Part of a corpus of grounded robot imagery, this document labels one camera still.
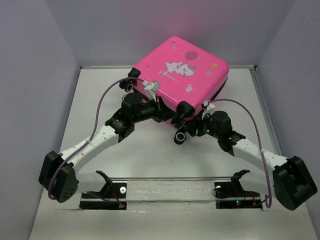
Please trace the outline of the pink suitcase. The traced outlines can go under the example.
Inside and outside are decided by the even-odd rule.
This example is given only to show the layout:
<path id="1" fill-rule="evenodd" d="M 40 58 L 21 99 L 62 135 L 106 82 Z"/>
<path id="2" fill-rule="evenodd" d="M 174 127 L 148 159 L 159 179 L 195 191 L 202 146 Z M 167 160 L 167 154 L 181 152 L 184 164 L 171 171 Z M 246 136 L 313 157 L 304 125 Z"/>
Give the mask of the pink suitcase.
<path id="1" fill-rule="evenodd" d="M 229 65 L 217 56 L 172 36 L 136 63 L 128 80 L 119 87 L 147 99 L 141 79 L 160 84 L 155 95 L 166 106 L 168 121 L 177 128 L 174 142 L 184 143 L 186 133 L 197 134 L 196 122 L 204 112 L 203 102 L 213 100 L 225 85 Z"/>

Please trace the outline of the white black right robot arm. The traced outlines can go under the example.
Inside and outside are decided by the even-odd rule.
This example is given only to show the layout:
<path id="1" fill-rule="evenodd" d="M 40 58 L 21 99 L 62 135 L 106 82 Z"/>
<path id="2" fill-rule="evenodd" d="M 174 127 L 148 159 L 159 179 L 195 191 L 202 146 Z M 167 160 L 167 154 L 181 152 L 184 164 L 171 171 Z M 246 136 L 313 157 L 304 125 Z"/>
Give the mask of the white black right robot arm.
<path id="1" fill-rule="evenodd" d="M 304 161 L 264 150 L 244 135 L 233 130 L 232 121 L 224 111 L 196 116 L 185 128 L 192 137 L 209 135 L 217 139 L 219 147 L 233 157 L 242 159 L 264 171 L 259 177 L 243 169 L 231 177 L 229 185 L 216 193 L 219 199 L 230 194 L 242 196 L 256 192 L 275 197 L 288 210 L 295 210 L 318 192 L 318 188 Z"/>

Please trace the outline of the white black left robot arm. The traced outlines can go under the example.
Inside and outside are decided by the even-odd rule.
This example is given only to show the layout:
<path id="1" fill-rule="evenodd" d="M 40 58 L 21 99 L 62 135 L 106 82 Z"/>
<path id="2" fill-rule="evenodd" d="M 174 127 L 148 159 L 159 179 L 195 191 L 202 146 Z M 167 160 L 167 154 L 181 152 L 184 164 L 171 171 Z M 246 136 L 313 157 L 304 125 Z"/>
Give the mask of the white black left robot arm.
<path id="1" fill-rule="evenodd" d="M 143 102 L 140 93 L 129 93 L 101 128 L 94 126 L 90 137 L 61 153 L 49 152 L 44 158 L 38 181 L 51 200 L 64 203 L 78 189 L 80 169 L 107 148 L 127 138 L 135 130 L 136 123 L 149 119 L 157 123 L 166 122 L 173 115 L 174 111 L 160 97 Z"/>

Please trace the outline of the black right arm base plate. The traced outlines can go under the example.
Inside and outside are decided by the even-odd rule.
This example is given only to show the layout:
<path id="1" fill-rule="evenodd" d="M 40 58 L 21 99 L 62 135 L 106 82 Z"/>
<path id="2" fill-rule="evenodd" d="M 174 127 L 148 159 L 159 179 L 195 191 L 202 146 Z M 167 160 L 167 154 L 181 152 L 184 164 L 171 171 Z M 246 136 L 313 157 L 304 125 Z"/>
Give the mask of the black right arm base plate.
<path id="1" fill-rule="evenodd" d="M 231 181 L 215 182 L 212 194 L 218 210 L 263 209 L 263 201 L 259 193 L 238 190 Z"/>

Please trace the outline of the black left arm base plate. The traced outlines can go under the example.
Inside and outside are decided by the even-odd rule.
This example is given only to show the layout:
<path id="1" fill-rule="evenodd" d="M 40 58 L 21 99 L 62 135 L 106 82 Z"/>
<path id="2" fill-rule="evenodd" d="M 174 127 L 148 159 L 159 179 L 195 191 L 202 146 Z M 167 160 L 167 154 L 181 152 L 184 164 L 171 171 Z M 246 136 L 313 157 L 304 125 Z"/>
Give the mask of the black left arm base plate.
<path id="1" fill-rule="evenodd" d="M 100 192 L 82 193 L 79 208 L 82 210 L 125 211 L 127 209 L 127 182 L 114 181 Z"/>

